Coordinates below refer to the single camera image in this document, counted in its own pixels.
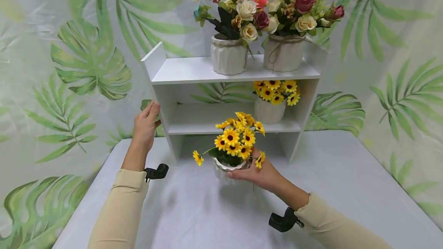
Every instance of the shelf board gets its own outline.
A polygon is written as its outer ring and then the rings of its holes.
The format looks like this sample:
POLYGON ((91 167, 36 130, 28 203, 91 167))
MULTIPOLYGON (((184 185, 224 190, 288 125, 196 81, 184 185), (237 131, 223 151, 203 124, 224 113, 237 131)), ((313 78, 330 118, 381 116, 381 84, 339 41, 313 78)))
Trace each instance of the shelf board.
POLYGON ((211 57, 169 58, 152 78, 152 85, 320 78, 320 73, 304 59, 297 70, 278 72, 263 66, 263 55, 254 55, 254 58, 249 55, 246 71, 237 75, 213 71, 211 57))
MULTIPOLYGON (((286 108, 282 121, 278 124, 264 124, 267 133, 300 132, 300 125, 295 119, 294 112, 286 108)), ((225 104, 183 104, 178 105, 173 115, 168 135, 199 135, 220 134, 215 124, 222 123, 227 118, 235 117, 235 112, 245 112, 254 116, 254 103, 225 103, 225 104)))

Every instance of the sunflower bouquet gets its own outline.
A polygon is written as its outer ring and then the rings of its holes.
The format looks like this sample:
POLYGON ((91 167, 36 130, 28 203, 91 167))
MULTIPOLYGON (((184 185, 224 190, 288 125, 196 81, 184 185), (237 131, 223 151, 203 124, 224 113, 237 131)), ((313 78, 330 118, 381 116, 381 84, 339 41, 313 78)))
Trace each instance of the sunflower bouquet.
MULTIPOLYGON (((237 118, 229 118, 215 127, 223 133, 214 140, 215 147, 210 148, 203 154, 193 151, 193 158, 198 166, 202 165, 203 156, 209 154, 216 158, 221 164, 236 167, 243 162, 246 163, 251 158, 252 147, 256 141, 256 133, 265 135, 265 129, 260 121, 255 121, 251 115, 243 112, 235 113, 237 118)), ((256 159, 255 165, 261 169, 261 164, 265 160, 265 153, 260 152, 260 157, 256 159)))

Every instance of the dark red rose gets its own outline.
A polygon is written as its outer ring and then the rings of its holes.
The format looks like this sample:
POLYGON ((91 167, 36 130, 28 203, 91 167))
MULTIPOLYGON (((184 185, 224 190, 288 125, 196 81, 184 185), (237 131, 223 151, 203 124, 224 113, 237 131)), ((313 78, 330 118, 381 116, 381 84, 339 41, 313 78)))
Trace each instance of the dark red rose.
POLYGON ((269 25, 268 14, 263 11, 255 13, 254 19, 257 24, 257 27, 259 27, 260 29, 266 28, 269 25))
POLYGON ((307 13, 311 10, 315 0, 295 0, 294 7, 300 13, 307 13))

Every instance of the black clamp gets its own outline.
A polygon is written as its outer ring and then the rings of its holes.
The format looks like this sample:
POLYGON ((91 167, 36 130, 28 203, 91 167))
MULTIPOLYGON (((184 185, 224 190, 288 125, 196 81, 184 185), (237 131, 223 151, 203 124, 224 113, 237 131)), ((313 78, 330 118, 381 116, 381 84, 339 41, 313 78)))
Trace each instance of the black clamp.
POLYGON ((295 223, 297 223, 300 228, 304 228, 303 222, 295 216, 294 210, 289 207, 285 211, 285 216, 281 217, 278 214, 272 213, 271 217, 269 217, 269 226, 279 232, 289 231, 294 227, 295 223))
POLYGON ((157 169, 145 168, 144 171, 146 172, 146 182, 148 183, 151 179, 163 179, 164 177, 166 177, 168 170, 169 167, 167 164, 159 164, 157 169))

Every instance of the right hand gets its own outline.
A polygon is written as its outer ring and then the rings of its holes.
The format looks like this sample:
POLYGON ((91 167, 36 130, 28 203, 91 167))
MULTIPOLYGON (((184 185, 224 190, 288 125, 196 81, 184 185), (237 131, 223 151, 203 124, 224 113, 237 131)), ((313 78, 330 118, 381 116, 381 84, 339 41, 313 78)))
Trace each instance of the right hand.
POLYGON ((250 168, 228 172, 228 178, 246 180, 258 185, 260 188, 276 193, 277 188, 281 186, 285 178, 267 158, 262 163, 261 169, 256 168, 255 160, 260 156, 260 151, 256 147, 252 148, 251 156, 253 157, 253 162, 250 168))

